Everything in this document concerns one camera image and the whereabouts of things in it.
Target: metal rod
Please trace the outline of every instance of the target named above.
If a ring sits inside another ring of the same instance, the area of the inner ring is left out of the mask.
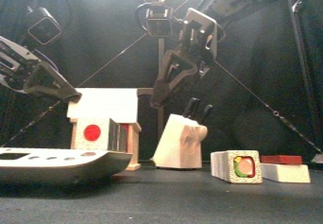
[[[159,57],[157,57],[157,68],[159,68],[159,72],[161,69],[161,63],[163,63],[163,58],[164,58],[164,52],[165,52],[165,41],[164,39],[159,39],[157,41],[157,53],[159,53]],[[157,140],[161,137],[163,134],[163,130],[164,130],[164,107],[160,107],[157,109]]]
[[[318,116],[318,105],[315,102],[315,95],[314,95],[314,89],[311,84],[311,70],[310,70],[310,64],[308,64],[307,52],[306,52],[306,46],[304,46],[304,36],[300,28],[299,15],[291,9],[294,4],[295,4],[295,0],[288,0],[290,18],[292,23],[295,42],[298,47],[298,55],[299,55],[302,72],[303,72],[304,87],[307,92],[314,141],[316,142],[318,145],[322,146],[322,130],[320,130],[319,116]]]

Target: black curtain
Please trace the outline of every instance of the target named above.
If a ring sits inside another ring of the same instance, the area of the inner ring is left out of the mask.
[[[73,8],[72,24],[63,38],[37,49],[57,64],[60,73],[75,87],[147,88],[157,74],[157,40],[143,36],[133,11],[144,2],[157,0],[69,0]],[[200,0],[167,0],[183,18],[187,8]],[[310,57],[315,101],[322,105],[322,0],[304,0],[303,31]],[[0,35],[19,40],[25,13],[24,0],[1,0]],[[39,0],[64,25],[68,20],[65,0]],[[243,85],[259,96],[314,139],[311,112],[299,62],[288,1],[278,0],[268,7],[234,22],[226,28],[219,44],[217,62]],[[165,40],[165,47],[176,45],[176,38]],[[1,141],[7,142],[19,130],[48,109],[53,102],[39,100],[0,88]],[[226,149],[259,149],[262,154],[300,154],[308,160],[314,150],[279,121],[260,100],[240,83],[213,65],[209,73],[192,89],[175,96],[165,107],[181,114],[189,97],[199,97],[201,107],[215,109],[205,125],[209,133],[201,143],[203,160],[209,153]],[[69,147],[71,124],[67,105],[60,104],[9,146]],[[149,99],[139,99],[140,159],[147,160],[157,145],[156,110]]]

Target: red dot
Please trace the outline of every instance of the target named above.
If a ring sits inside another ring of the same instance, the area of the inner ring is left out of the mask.
[[[96,141],[101,135],[100,127],[97,125],[88,125],[83,134],[87,141]]]

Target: kitchen scale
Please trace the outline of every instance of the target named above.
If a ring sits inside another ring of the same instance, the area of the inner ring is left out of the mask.
[[[127,169],[132,154],[109,150],[0,148],[0,183],[81,184]]]

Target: black knife handle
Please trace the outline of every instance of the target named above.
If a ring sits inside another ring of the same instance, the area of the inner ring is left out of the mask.
[[[204,108],[204,111],[203,111],[203,114],[201,114],[201,118],[199,120],[199,124],[201,125],[204,123],[204,120],[205,118],[208,117],[211,111],[213,109],[213,106],[212,105],[207,105],[205,108]]]
[[[196,109],[197,109],[197,105],[199,105],[200,99],[197,98],[191,98],[185,111],[183,113],[183,117],[192,119],[195,113],[196,113]]]

